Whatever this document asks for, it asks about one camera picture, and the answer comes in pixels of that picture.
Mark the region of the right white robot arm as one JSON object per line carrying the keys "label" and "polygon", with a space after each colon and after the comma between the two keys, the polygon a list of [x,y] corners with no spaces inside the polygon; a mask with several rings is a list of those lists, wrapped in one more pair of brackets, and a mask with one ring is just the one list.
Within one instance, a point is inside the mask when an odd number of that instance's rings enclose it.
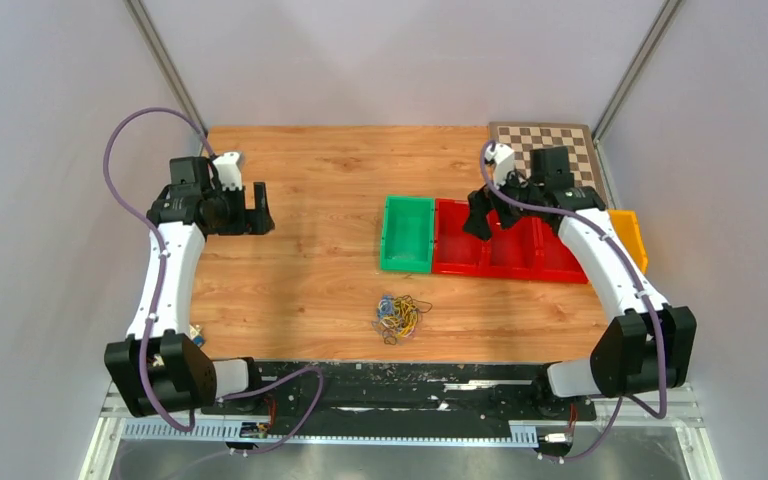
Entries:
{"label": "right white robot arm", "polygon": [[479,161],[484,185],[468,196],[463,229],[488,241],[489,217],[503,230],[527,217],[548,225],[573,255],[593,287],[609,321],[591,353],[550,364],[531,390],[531,403],[544,417],[556,417],[571,397],[664,396],[687,378],[697,320],[687,306],[675,306],[646,279],[622,244],[606,204],[592,187],[578,186],[563,147],[531,153],[531,173],[515,166],[515,152],[490,140]]}

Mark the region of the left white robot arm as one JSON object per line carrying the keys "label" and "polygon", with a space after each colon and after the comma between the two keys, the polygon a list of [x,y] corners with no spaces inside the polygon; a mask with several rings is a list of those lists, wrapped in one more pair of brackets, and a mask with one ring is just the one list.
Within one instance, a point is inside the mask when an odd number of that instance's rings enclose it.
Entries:
{"label": "left white robot arm", "polygon": [[197,265],[213,235],[266,235],[274,227],[266,186],[253,185],[247,207],[236,151],[181,157],[170,181],[143,215],[150,257],[143,292],[124,340],[107,344],[104,364],[134,417],[170,415],[227,396],[242,414],[260,410],[266,388],[250,358],[214,361],[190,336]]}

